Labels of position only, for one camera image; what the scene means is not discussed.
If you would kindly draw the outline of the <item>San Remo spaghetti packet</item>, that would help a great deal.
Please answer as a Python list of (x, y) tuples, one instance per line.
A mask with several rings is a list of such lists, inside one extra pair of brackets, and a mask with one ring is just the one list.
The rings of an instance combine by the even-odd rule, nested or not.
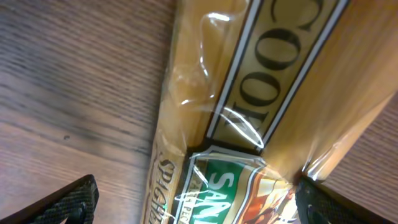
[(301, 223), (396, 93), (396, 1), (180, 1), (141, 222)]

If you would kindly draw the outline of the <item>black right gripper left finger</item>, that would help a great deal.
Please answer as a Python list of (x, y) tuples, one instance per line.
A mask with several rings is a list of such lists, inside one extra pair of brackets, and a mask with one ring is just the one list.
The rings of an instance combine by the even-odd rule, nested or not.
[(1, 219), (1, 223), (92, 224), (98, 199), (95, 177), (88, 174)]

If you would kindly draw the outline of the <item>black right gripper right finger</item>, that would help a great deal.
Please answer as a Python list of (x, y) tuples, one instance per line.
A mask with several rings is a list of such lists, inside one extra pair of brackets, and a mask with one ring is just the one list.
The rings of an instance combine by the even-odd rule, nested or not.
[(392, 224), (313, 179), (297, 179), (295, 200), (302, 224)]

